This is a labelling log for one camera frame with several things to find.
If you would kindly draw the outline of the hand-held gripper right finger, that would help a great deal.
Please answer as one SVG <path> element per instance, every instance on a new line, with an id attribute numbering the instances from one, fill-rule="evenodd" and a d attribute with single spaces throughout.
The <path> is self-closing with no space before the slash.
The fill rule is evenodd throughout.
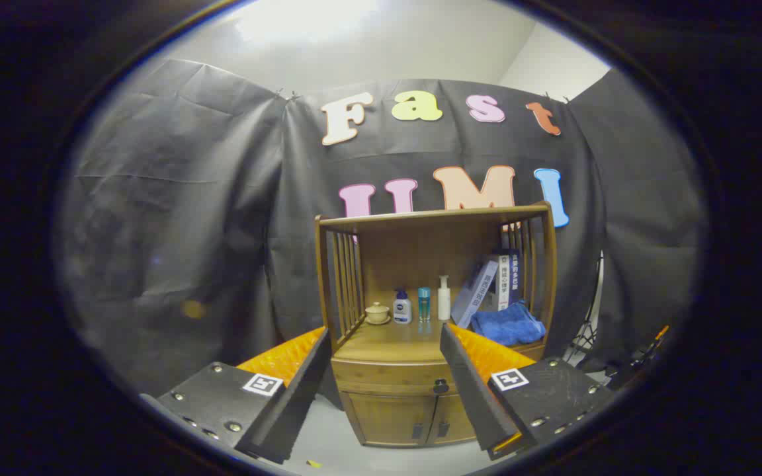
<path id="1" fill-rule="evenodd" d="M 441 352 L 476 440 L 493 460 L 569 436 L 614 399 L 563 359 L 535 362 L 453 323 L 441 329 Z"/>

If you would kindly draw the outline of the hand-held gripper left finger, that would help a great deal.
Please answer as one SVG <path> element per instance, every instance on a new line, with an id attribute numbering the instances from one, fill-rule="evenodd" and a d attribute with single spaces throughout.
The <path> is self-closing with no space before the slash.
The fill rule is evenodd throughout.
<path id="1" fill-rule="evenodd" d="M 157 412 L 218 451 L 284 463 L 331 359 L 314 329 L 244 364 L 211 362 L 156 400 Z"/>

